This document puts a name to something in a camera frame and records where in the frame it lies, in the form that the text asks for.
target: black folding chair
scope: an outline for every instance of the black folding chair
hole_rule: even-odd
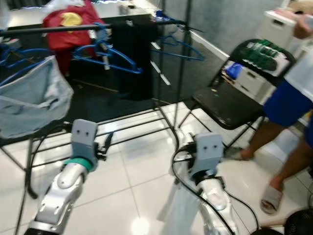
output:
[[[228,60],[222,65],[221,69],[214,76],[208,87],[198,90],[193,94],[192,100],[194,101],[194,105],[178,125],[178,128],[181,127],[187,117],[191,114],[208,131],[210,131],[210,129],[192,113],[193,109],[200,107],[224,129],[234,130],[238,127],[246,125],[246,127],[228,145],[224,144],[225,150],[233,145],[249,128],[256,130],[252,127],[252,125],[259,117],[263,117],[264,120],[265,114],[263,112],[263,107],[231,84],[225,82],[222,78],[222,71],[224,70],[225,65],[229,61],[237,62],[256,72],[274,86],[278,86],[284,80],[284,75],[296,63],[295,58],[288,51],[282,48],[280,48],[280,52],[286,56],[289,64],[283,69],[283,71],[280,72],[278,76],[272,76],[251,63],[244,61],[242,58],[244,57],[244,54],[242,53],[243,49],[246,48],[248,44],[257,43],[259,41],[261,40],[250,39],[241,43],[234,49]]]

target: blue clothes hanger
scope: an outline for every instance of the blue clothes hanger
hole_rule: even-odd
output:
[[[22,62],[28,61],[29,59],[27,58],[27,53],[29,52],[38,52],[38,51],[44,51],[44,52],[48,52],[50,54],[50,50],[48,49],[44,49],[44,48],[33,48],[33,49],[26,49],[26,50],[19,50],[17,48],[10,48],[7,45],[0,45],[0,47],[4,50],[3,53],[0,54],[0,66],[3,66],[7,69],[13,68],[19,64],[21,64]],[[24,56],[25,58],[22,58],[21,60],[18,60],[14,63],[8,64],[7,59],[9,58],[10,54],[12,52],[17,52],[19,55]],[[32,65],[29,65],[23,69],[21,69],[20,71],[16,72],[15,74],[9,76],[8,78],[6,78],[5,80],[3,80],[2,82],[0,82],[0,87],[9,83],[11,80],[13,80],[14,78],[16,78],[17,76],[19,76],[20,74],[24,73],[25,71],[28,71],[34,67],[36,67],[37,65],[41,64],[44,60],[39,61],[37,63],[34,63]]]
[[[170,52],[165,52],[165,51],[160,51],[160,50],[152,50],[153,52],[159,53],[159,54],[164,54],[164,55],[170,55],[170,56],[175,56],[175,57],[180,57],[180,58],[184,58],[184,59],[188,59],[188,60],[198,60],[198,61],[203,61],[205,60],[205,57],[194,47],[192,47],[191,45],[184,43],[182,41],[177,40],[173,35],[178,31],[178,26],[176,27],[176,29],[172,32],[169,33],[169,35],[163,36],[160,38],[160,43],[161,44],[165,44],[165,45],[170,45],[170,46],[183,46],[183,47],[187,47],[189,51],[193,51],[197,56],[187,56],[187,55],[180,55],[180,54],[175,54],[175,53],[170,53]]]
[[[32,64],[32,65],[29,65],[23,69],[21,69],[20,71],[16,72],[15,74],[9,76],[8,78],[6,78],[5,80],[3,80],[2,82],[0,82],[0,87],[2,87],[3,85],[9,83],[11,80],[13,80],[14,78],[16,78],[17,76],[19,76],[21,73],[25,72],[25,71],[28,71],[34,67],[36,67],[37,65],[41,64],[42,61],[38,62],[38,63],[35,63],[35,64]]]
[[[32,49],[26,49],[26,50],[19,50],[17,48],[10,48],[7,45],[0,45],[0,47],[4,50],[4,52],[0,54],[0,66],[4,66],[8,69],[13,68],[14,66],[24,61],[27,61],[28,60],[27,54],[30,52],[48,52],[49,54],[51,53],[50,50],[45,49],[45,48],[32,48]],[[19,56],[22,56],[23,58],[14,63],[8,64],[7,59],[9,58],[12,52],[18,53]]]
[[[107,44],[106,40],[107,40],[108,36],[107,36],[105,27],[99,23],[94,23],[94,24],[96,24],[102,28],[100,30],[100,33],[98,34],[98,37],[100,37],[100,39],[97,40],[95,42],[95,44],[93,44],[93,45],[86,45],[86,46],[82,46],[82,47],[77,48],[72,53],[73,57],[76,59],[79,59],[79,60],[84,60],[84,61],[88,61],[88,62],[92,62],[92,63],[96,63],[96,64],[101,64],[101,65],[107,65],[107,66],[110,66],[114,69],[123,70],[126,72],[135,73],[135,74],[141,74],[143,72],[143,70],[141,68],[138,68],[136,63],[132,59],[130,59],[129,57],[124,55],[122,52],[113,49],[111,45]],[[100,44],[105,45],[106,52],[99,51]],[[116,54],[116,55],[120,56],[121,58],[123,58],[124,60],[126,60],[130,64],[131,69],[120,67],[120,66],[110,64],[110,63],[100,62],[100,61],[89,59],[89,58],[84,58],[81,56],[81,51],[83,51],[87,48],[92,48],[94,50],[95,54],[100,55],[100,56],[112,57],[114,54]]]

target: robotic arm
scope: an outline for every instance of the robotic arm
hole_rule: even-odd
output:
[[[161,234],[190,235],[194,219],[200,212],[206,235],[237,235],[231,201],[223,190],[222,179],[216,177],[216,167],[223,156],[221,136],[214,133],[197,135],[195,142],[178,150],[181,151],[188,152],[192,158],[176,167],[174,163],[184,159],[178,160],[173,156],[172,170],[177,180],[159,215],[159,219],[165,222]],[[221,217],[216,218],[213,210]]]
[[[73,155],[48,188],[25,235],[63,234],[87,175],[96,170],[98,160],[106,159],[113,133],[106,140],[106,148],[99,147],[94,142],[97,127],[95,122],[82,119],[74,121],[71,132]]]

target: white tile floor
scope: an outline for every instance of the white tile floor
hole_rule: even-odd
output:
[[[174,105],[164,107],[171,121],[174,118]],[[179,104],[178,122],[188,112],[184,104]],[[222,134],[228,142],[239,131],[222,130],[203,111],[194,113],[213,131]],[[149,113],[140,117],[128,118],[99,127],[101,132],[133,125],[160,117],[158,113]],[[159,120],[136,128],[117,132],[114,141],[120,141],[136,134],[142,134],[164,127],[165,122]],[[206,130],[190,116],[182,129],[178,131],[180,139],[186,141],[188,133],[206,132]],[[237,143],[246,146],[252,132],[245,134]],[[278,142],[287,146],[296,143],[292,137]],[[105,137],[98,137],[103,142]],[[52,146],[69,140],[69,135],[51,138],[44,146]],[[19,161],[25,165],[27,142],[20,142],[6,147]],[[219,164],[219,174],[224,177],[227,189],[235,196],[246,201],[256,211],[260,222],[280,219],[294,210],[306,205],[307,191],[312,180],[308,173],[301,172],[286,183],[285,195],[279,213],[275,216],[264,214],[259,208],[260,197],[273,175],[290,149],[280,151],[277,144],[272,143],[259,151],[251,162],[224,161]],[[106,162],[100,162],[98,169],[91,173],[84,184],[82,196],[75,204],[66,235],[158,235],[163,222],[157,219],[162,206],[166,203],[173,177],[168,174],[170,158],[174,152],[174,140],[168,131],[157,132],[132,141],[114,145],[108,152]],[[69,146],[59,147],[39,154],[37,163],[68,156]],[[58,173],[61,163],[39,167],[33,171],[33,187],[41,195],[51,179]],[[22,196],[23,172],[18,169],[2,152],[0,152],[0,234],[12,235],[16,225],[19,205]],[[234,217],[240,235],[247,235],[255,228],[250,212],[236,201],[232,201],[235,209]],[[27,197],[22,227],[23,234],[27,224],[36,211],[39,199]],[[202,235],[201,217],[197,215],[191,228],[192,235]]]

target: person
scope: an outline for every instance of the person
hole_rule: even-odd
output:
[[[312,29],[306,23],[305,15],[281,11],[278,14],[297,21],[294,36],[300,39],[310,37]],[[309,110],[313,109],[313,49],[309,51],[285,76],[285,81],[264,104],[269,119],[255,132],[250,145],[241,149],[232,158],[251,160],[255,151],[274,140],[283,130],[295,124]],[[277,212],[284,182],[313,163],[313,117],[304,137],[289,155],[282,169],[270,180],[261,200],[261,209],[273,214]]]

